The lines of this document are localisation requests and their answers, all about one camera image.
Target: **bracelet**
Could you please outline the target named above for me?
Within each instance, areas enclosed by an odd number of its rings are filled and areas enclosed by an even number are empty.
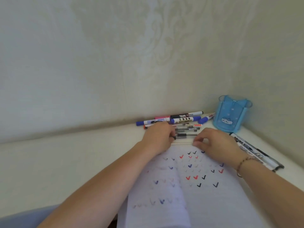
[[[248,161],[248,160],[255,160],[255,161],[258,161],[258,162],[262,163],[262,162],[261,162],[260,160],[258,160],[256,157],[246,157],[246,158],[243,159],[243,160],[239,163],[239,165],[238,165],[238,168],[237,168],[237,175],[238,175],[239,177],[241,177],[240,174],[239,174],[241,165],[242,165],[245,161]]]

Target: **white wall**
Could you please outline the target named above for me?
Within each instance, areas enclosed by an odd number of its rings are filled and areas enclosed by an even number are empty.
[[[304,166],[304,0],[260,0],[233,93],[253,101],[246,127]]]
[[[212,111],[258,0],[0,0],[0,142]]]

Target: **white table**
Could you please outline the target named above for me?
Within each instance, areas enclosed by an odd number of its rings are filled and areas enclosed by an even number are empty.
[[[203,127],[214,128],[212,122]],[[144,132],[130,124],[0,145],[0,217],[61,203]],[[304,169],[249,130],[241,128],[237,134],[285,165],[277,174],[304,190]],[[246,186],[244,190],[256,204]]]

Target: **pen holder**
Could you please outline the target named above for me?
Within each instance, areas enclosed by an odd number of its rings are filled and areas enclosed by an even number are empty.
[[[247,99],[222,95],[219,97],[219,106],[213,125],[224,132],[236,133],[250,107],[252,107],[252,102]]]

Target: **handwritten mark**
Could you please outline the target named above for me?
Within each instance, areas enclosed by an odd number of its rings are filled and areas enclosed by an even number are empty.
[[[156,201],[152,202],[150,199],[150,203],[152,204],[152,206],[154,206],[154,204],[156,203]]]

